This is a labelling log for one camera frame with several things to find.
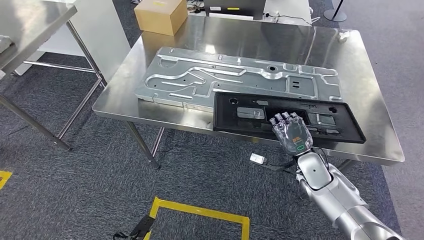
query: tape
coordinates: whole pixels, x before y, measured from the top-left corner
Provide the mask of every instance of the tape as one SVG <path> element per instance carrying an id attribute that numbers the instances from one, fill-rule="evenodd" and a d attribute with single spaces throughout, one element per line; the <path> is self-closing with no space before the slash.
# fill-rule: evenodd
<path id="1" fill-rule="evenodd" d="M 156 218 L 159 208 L 172 209 L 180 212 L 185 212 L 189 214 L 196 214 L 205 217 L 210 217 L 214 219 L 221 219 L 228 222 L 241 224 L 241 240 L 249 239 L 249 227 L 250 219 L 247 216 L 235 215 L 227 212 L 211 210 L 198 206 L 186 205 L 174 201 L 167 201 L 159 199 L 158 197 L 154 198 L 153 204 L 151 206 L 149 216 Z M 143 240 L 149 240 L 151 231 L 149 231 Z"/>
<path id="2" fill-rule="evenodd" d="M 0 171 L 0 190 L 6 184 L 8 179 L 12 176 L 12 173 L 9 171 Z"/>

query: floor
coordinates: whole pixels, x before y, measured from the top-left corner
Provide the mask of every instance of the floor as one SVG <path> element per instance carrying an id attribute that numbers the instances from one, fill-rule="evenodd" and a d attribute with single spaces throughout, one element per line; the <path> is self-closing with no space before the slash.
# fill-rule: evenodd
<path id="1" fill-rule="evenodd" d="M 140 35 L 134 5 L 114 3 L 134 44 Z M 41 60 L 86 67 L 80 57 L 46 54 Z M 94 81 L 90 73 L 34 66 L 22 77 L 3 79 L 0 92 L 57 133 Z M 137 127 L 151 144 L 158 128 Z M 54 147 L 0 106 L 0 170 L 13 172 L 0 190 L 0 240 L 111 239 L 117 231 L 131 231 L 155 196 L 247 216 L 250 239 L 344 239 L 317 207 L 300 200 L 293 176 L 248 161 L 252 152 L 284 161 L 279 147 L 167 129 L 157 156 L 162 168 L 153 170 L 123 124 L 96 116 L 90 107 L 64 140 L 72 151 Z M 337 165 L 341 159 L 329 161 Z M 400 232 L 383 169 L 360 163 L 347 177 L 370 210 Z M 233 240 L 240 233 L 238 224 L 162 209 L 150 239 Z"/>
<path id="2" fill-rule="evenodd" d="M 340 27 L 362 35 L 405 155 L 404 163 L 383 168 L 402 233 L 422 240 L 424 2 L 344 1 L 341 10 L 347 20 Z"/>

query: black pole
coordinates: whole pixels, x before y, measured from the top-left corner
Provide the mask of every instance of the black pole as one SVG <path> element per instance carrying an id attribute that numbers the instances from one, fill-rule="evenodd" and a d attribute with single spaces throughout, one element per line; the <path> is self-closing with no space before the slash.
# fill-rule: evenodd
<path id="1" fill-rule="evenodd" d="M 342 6 L 342 4 L 343 4 L 343 0 L 341 0 L 340 3 L 338 4 L 337 9 L 335 10 L 334 15 L 332 16 L 333 19 L 337 16 L 337 13 L 339 12 L 339 9 Z"/>

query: cardboard box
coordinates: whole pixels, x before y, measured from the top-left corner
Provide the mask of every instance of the cardboard box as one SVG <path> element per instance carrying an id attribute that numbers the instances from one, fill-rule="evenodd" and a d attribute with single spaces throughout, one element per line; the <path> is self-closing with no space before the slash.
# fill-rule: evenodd
<path id="1" fill-rule="evenodd" d="M 135 8 L 142 31 L 174 36 L 187 18 L 186 0 L 143 0 Z"/>

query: metal rod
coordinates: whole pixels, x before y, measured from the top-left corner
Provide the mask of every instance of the metal rod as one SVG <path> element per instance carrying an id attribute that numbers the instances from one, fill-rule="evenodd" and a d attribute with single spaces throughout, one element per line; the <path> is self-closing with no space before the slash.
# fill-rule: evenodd
<path id="1" fill-rule="evenodd" d="M 66 26 L 69 29 L 70 33 L 72 34 L 73 38 L 78 43 L 79 47 L 81 48 L 82 52 L 85 55 L 85 58 L 90 64 L 90 67 L 95 71 L 95 74 L 97 75 L 97 77 L 99 79 L 105 79 L 103 77 L 102 72 L 100 72 L 100 69 L 97 66 L 96 62 L 94 61 L 92 55 L 90 54 L 89 50 L 87 49 L 86 45 L 84 44 L 83 40 L 81 39 L 80 35 L 78 34 L 77 30 L 75 29 L 74 25 L 72 24 L 70 20 L 66 22 Z"/>
<path id="2" fill-rule="evenodd" d="M 106 81 L 105 81 L 105 80 L 102 80 L 102 81 L 100 82 L 100 86 L 101 86 L 102 88 L 106 88 L 106 85 L 108 85 L 108 84 L 106 83 Z"/>
<path id="3" fill-rule="evenodd" d="M 8 108 L 9 110 L 11 110 L 12 112 L 14 112 L 19 117 L 21 117 L 28 124 L 32 125 L 40 133 L 42 133 L 48 139 L 52 140 L 59 147 L 65 149 L 66 151 L 68 151 L 68 150 L 71 149 L 66 143 L 64 143 L 63 141 L 61 141 L 53 133 L 51 133 L 49 130 L 47 130 L 47 128 L 45 128 L 43 125 L 41 125 L 40 123 L 38 123 L 35 119 L 33 119 L 30 115 L 28 115 L 28 113 L 24 112 L 22 109 L 20 109 L 13 102 L 9 101 L 5 96 L 3 96 L 1 94 L 0 94 L 0 103 L 3 104 L 6 108 Z"/>
<path id="4" fill-rule="evenodd" d="M 102 82 L 101 78 L 97 79 L 97 81 L 91 87 L 90 91 L 88 91 L 87 95 L 85 95 L 84 99 L 81 101 L 79 106 L 76 108 L 76 110 L 70 116 L 69 120 L 66 122 L 65 126 L 62 128 L 62 130 L 60 130 L 60 133 L 57 135 L 59 139 L 62 139 L 64 137 L 65 133 L 68 131 L 71 124 L 77 118 L 78 114 L 80 114 L 81 110 L 83 110 L 84 106 L 86 105 L 86 103 L 88 102 L 88 100 L 93 95 L 94 91 L 97 89 L 97 87 L 99 86 L 101 82 Z"/>
<path id="5" fill-rule="evenodd" d="M 140 134 L 137 131 L 137 128 L 134 125 L 134 123 L 131 122 L 131 121 L 124 121 L 124 122 L 125 122 L 126 127 L 131 132 L 132 136 L 135 138 L 135 140 L 137 140 L 137 143 L 141 147 L 141 150 L 143 151 L 143 153 L 145 154 L 145 156 L 147 157 L 148 162 L 151 164 L 151 166 L 154 169 L 159 169 L 160 166 L 159 166 L 158 162 L 152 156 L 152 153 L 150 152 L 149 147 L 147 147 L 147 145 L 146 145 L 145 141 L 143 140 L 142 136 L 140 136 Z"/>
<path id="6" fill-rule="evenodd" d="M 332 19 L 334 19 L 337 16 L 337 13 L 339 12 L 339 9 L 342 6 L 342 4 L 343 4 L 343 0 L 341 0 L 340 3 L 338 4 L 337 9 L 335 10 L 334 15 L 332 16 Z"/>
<path id="7" fill-rule="evenodd" d="M 353 167 L 357 163 L 358 161 L 346 159 L 337 168 L 340 172 L 345 173 L 349 168 Z"/>
<path id="8" fill-rule="evenodd" d="M 23 61 L 23 63 L 24 64 L 44 66 L 44 67 L 51 67 L 51 68 L 56 68 L 56 69 L 75 70 L 75 71 L 87 72 L 87 73 L 93 73 L 93 74 L 96 73 L 96 71 L 94 71 L 93 69 L 83 68 L 83 67 L 78 67 L 78 66 L 67 66 L 67 65 L 60 65 L 60 64 L 40 62 L 40 61 Z"/>
<path id="9" fill-rule="evenodd" d="M 151 155 L 155 157 L 156 152 L 158 151 L 159 144 L 161 143 L 162 135 L 164 134 L 165 128 L 161 127 L 159 129 L 159 133 L 157 134 L 156 140 L 154 141 L 153 150 L 151 151 Z"/>

